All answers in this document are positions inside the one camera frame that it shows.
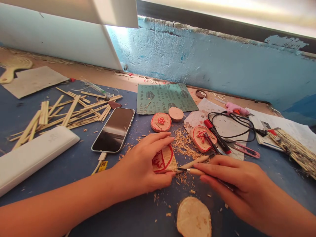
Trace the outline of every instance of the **white paper sheet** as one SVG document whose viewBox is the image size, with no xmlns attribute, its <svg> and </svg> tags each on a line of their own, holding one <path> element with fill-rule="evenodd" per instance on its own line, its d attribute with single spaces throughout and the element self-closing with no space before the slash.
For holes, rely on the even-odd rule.
<svg viewBox="0 0 316 237">
<path fill-rule="evenodd" d="M 189 123 L 192 127 L 198 126 L 198 125 L 202 125 L 205 126 L 205 124 L 203 123 L 204 120 L 207 119 L 207 115 L 210 112 L 222 112 L 225 109 L 208 101 L 206 98 L 204 98 L 198 105 L 199 110 L 198 111 L 193 111 L 190 113 L 190 115 L 184 120 L 184 124 Z M 245 126 L 240 125 L 239 123 L 233 121 L 232 119 L 228 118 L 228 117 L 224 117 L 224 116 L 217 116 L 214 119 L 214 126 L 216 127 L 218 133 L 221 136 L 225 136 L 225 137 L 230 137 L 230 136 L 234 136 L 236 134 L 240 134 L 243 133 L 247 130 L 247 128 Z M 190 133 L 191 131 L 191 127 L 190 126 L 186 126 L 186 130 L 188 133 Z M 248 133 L 235 137 L 235 138 L 231 138 L 231 140 L 248 140 Z M 246 142 L 238 142 L 242 145 L 246 145 Z M 233 153 L 229 154 L 230 157 L 239 159 L 239 160 L 244 160 L 244 153 L 239 152 L 235 149 L 231 149 Z"/>
<path fill-rule="evenodd" d="M 307 125 L 286 118 L 261 113 L 249 108 L 246 109 L 254 115 L 254 117 L 250 116 L 250 120 L 253 122 L 255 128 L 263 129 L 262 122 L 268 123 L 271 128 L 282 128 L 294 139 L 316 154 L 316 134 L 313 133 Z"/>
</svg>

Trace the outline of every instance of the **bundle of sticks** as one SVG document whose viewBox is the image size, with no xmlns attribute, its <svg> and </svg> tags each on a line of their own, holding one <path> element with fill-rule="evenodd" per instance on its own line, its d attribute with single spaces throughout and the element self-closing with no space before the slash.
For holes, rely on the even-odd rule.
<svg viewBox="0 0 316 237">
<path fill-rule="evenodd" d="M 275 128 L 268 131 L 271 139 L 316 180 L 316 155 L 284 130 Z"/>
<path fill-rule="evenodd" d="M 117 99 L 122 98 L 121 95 L 114 96 L 110 98 L 109 101 L 99 101 L 94 104 L 90 104 L 91 101 L 86 99 L 87 95 L 105 98 L 104 96 L 81 92 L 85 95 L 77 95 L 73 92 L 65 92 L 62 89 L 56 87 L 59 91 L 64 94 L 72 97 L 72 100 L 68 100 L 66 102 L 61 102 L 64 95 L 61 95 L 59 99 L 54 103 L 54 105 L 49 106 L 49 101 L 43 101 L 41 103 L 40 110 L 38 110 L 30 123 L 27 125 L 26 129 L 22 132 L 12 134 L 10 137 L 14 137 L 9 139 L 9 141 L 16 141 L 16 144 L 13 147 L 13 150 L 20 147 L 21 145 L 31 141 L 34 138 L 34 135 L 37 132 L 43 131 L 45 129 L 51 128 L 53 126 L 64 126 L 69 129 L 74 129 L 80 126 L 84 126 L 97 121 L 104 121 L 107 115 L 109 114 L 111 107 L 107 104 L 109 101 L 116 101 Z M 65 114 L 59 114 L 59 112 L 64 108 L 65 105 L 70 104 L 68 112 Z M 78 111 L 74 111 L 77 104 L 83 106 L 82 109 Z"/>
</svg>

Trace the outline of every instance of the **left hand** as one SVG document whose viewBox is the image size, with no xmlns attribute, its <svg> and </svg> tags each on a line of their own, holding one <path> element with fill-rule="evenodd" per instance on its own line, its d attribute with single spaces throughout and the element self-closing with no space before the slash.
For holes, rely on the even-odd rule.
<svg viewBox="0 0 316 237">
<path fill-rule="evenodd" d="M 118 174 L 116 181 L 122 190 L 121 201 L 170 186 L 176 173 L 156 174 L 152 167 L 156 153 L 174 140 L 170 134 L 149 134 L 110 169 L 114 175 Z"/>
</svg>

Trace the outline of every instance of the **white power bank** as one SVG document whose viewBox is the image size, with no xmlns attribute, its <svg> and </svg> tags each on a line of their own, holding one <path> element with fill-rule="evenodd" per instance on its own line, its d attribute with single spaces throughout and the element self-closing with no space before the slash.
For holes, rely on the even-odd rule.
<svg viewBox="0 0 316 237">
<path fill-rule="evenodd" d="M 79 141 L 58 126 L 0 157 L 0 197 Z"/>
</svg>

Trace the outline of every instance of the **carved star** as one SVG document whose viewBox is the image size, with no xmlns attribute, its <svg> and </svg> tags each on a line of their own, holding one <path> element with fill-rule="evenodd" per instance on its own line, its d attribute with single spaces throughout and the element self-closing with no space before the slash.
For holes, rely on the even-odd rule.
<svg viewBox="0 0 316 237">
<path fill-rule="evenodd" d="M 203 144 L 205 142 L 205 137 L 203 135 L 204 133 L 206 133 L 205 130 L 204 131 L 198 131 L 198 135 L 197 135 L 197 137 L 201 138 Z"/>
</svg>

